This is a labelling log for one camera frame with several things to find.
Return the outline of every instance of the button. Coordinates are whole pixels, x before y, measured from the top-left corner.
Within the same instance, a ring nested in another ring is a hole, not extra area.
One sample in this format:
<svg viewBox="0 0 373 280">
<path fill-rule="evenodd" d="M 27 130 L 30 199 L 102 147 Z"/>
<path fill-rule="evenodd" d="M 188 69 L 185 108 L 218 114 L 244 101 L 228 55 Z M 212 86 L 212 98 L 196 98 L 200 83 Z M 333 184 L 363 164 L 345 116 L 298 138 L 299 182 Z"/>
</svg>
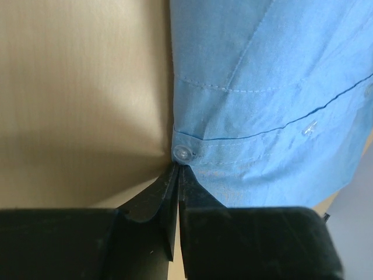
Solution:
<svg viewBox="0 0 373 280">
<path fill-rule="evenodd" d="M 371 83 L 371 84 L 367 87 L 367 89 L 365 90 L 364 95 L 365 95 L 365 97 L 370 97 L 370 96 L 372 95 L 372 93 L 373 93 L 373 83 Z"/>
<path fill-rule="evenodd" d="M 174 156 L 181 162 L 190 162 L 192 160 L 193 153 L 189 147 L 184 145 L 177 145 L 174 148 Z"/>
<path fill-rule="evenodd" d="M 313 121 L 302 131 L 304 136 L 310 136 L 316 129 L 317 121 Z"/>
</svg>

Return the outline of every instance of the cloth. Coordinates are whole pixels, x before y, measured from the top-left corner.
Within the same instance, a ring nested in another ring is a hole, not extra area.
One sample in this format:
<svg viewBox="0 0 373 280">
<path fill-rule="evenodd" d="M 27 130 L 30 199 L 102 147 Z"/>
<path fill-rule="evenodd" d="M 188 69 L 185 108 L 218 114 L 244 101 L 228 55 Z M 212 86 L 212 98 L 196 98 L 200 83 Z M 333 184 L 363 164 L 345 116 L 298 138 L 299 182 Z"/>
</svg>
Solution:
<svg viewBox="0 0 373 280">
<path fill-rule="evenodd" d="M 173 159 L 228 207 L 312 207 L 372 129 L 373 1 L 171 0 Z"/>
</svg>

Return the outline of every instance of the shirt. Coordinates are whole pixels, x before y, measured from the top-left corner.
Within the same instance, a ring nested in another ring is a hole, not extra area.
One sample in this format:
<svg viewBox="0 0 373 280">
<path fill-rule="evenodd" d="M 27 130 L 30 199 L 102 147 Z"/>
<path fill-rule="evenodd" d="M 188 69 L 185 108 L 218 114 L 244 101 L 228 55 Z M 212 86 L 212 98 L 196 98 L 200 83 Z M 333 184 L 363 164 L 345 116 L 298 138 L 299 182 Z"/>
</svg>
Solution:
<svg viewBox="0 0 373 280">
<path fill-rule="evenodd" d="M 173 159 L 228 207 L 312 207 L 372 129 L 373 1 L 171 0 Z"/>
</svg>

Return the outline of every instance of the black object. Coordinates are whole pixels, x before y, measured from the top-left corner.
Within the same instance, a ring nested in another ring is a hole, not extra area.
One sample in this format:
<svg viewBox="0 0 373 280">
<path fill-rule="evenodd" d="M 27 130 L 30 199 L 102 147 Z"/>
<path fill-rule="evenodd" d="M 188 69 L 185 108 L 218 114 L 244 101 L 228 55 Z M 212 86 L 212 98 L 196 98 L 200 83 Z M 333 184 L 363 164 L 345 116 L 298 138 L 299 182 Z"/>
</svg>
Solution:
<svg viewBox="0 0 373 280">
<path fill-rule="evenodd" d="M 343 279 L 314 211 L 226 208 L 177 164 L 117 209 L 0 211 L 0 279 L 167 279 L 178 202 L 188 279 Z"/>
</svg>

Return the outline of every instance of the folded shirt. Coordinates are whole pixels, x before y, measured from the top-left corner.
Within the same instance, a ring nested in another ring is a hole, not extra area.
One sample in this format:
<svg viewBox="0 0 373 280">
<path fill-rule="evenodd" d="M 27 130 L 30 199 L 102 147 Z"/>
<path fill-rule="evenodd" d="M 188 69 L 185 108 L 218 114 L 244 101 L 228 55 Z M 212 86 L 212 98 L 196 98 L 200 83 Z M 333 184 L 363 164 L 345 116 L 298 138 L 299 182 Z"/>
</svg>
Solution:
<svg viewBox="0 0 373 280">
<path fill-rule="evenodd" d="M 312 207 L 372 129 L 373 1 L 171 0 L 173 159 L 228 207 Z"/>
</svg>

